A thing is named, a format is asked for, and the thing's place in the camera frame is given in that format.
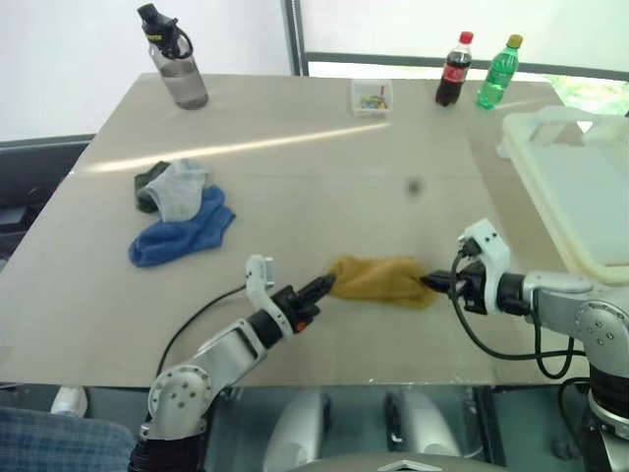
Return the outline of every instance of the blue sock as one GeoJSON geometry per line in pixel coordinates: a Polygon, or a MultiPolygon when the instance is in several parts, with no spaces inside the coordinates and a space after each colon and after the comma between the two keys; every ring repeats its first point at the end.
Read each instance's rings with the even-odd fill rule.
{"type": "Polygon", "coordinates": [[[189,221],[159,221],[145,229],[129,248],[138,267],[164,264],[189,253],[218,248],[235,214],[224,205],[225,194],[212,185],[203,190],[199,213],[189,221]]]}

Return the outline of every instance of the small plastic box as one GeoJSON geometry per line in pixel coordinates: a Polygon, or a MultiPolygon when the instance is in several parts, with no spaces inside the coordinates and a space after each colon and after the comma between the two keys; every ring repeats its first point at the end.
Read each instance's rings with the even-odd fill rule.
{"type": "Polygon", "coordinates": [[[393,84],[388,79],[353,79],[350,100],[355,116],[386,117],[393,106],[393,84]]]}

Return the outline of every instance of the white wall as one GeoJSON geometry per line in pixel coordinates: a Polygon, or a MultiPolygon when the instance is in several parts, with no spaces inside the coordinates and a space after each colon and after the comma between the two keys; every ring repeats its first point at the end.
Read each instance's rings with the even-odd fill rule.
{"type": "MultiPolygon", "coordinates": [[[[148,58],[142,0],[0,0],[0,142],[95,133],[148,58]]],[[[203,73],[290,74],[281,0],[154,0],[203,73]]]]}

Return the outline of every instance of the yellow bottle cap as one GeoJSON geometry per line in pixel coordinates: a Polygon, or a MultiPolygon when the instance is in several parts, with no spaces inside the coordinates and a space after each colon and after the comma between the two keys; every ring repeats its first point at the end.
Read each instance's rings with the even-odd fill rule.
{"type": "Polygon", "coordinates": [[[511,34],[509,36],[509,40],[507,41],[507,46],[518,49],[522,45],[523,39],[524,38],[520,34],[511,34]]]}

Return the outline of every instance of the yellow cloth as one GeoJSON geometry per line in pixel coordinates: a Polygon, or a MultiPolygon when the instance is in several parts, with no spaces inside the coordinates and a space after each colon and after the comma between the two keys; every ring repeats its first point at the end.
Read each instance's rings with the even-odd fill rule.
{"type": "Polygon", "coordinates": [[[425,308],[436,298],[420,282],[425,273],[412,258],[340,258],[329,270],[336,275],[331,295],[402,307],[425,308]]]}

